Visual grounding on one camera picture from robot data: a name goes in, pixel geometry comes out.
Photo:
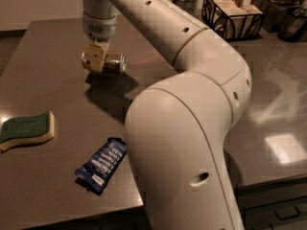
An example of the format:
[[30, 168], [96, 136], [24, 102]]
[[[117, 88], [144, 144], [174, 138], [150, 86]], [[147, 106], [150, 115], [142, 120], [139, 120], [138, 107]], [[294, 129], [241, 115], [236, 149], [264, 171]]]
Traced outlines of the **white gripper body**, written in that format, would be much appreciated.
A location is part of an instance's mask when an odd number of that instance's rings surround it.
[[83, 31], [96, 46], [109, 48], [110, 40], [114, 37], [117, 26], [117, 16], [100, 19], [83, 13]]

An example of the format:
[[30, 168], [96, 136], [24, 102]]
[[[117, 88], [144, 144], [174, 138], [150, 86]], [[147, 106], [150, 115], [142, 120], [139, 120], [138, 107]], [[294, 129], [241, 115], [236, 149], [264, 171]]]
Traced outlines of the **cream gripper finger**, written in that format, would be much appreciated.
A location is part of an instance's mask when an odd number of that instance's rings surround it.
[[101, 73], [106, 57], [106, 48], [99, 45], [87, 46], [87, 68], [90, 71]]

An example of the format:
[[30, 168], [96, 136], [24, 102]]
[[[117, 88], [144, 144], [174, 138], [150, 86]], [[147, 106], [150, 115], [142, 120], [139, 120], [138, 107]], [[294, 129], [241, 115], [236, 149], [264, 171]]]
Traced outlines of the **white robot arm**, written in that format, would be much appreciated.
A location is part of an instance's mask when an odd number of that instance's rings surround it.
[[177, 70], [126, 115], [132, 173], [153, 230], [245, 230], [224, 161], [252, 80], [224, 39], [168, 0], [83, 0], [92, 40], [83, 66], [101, 72], [121, 13]]

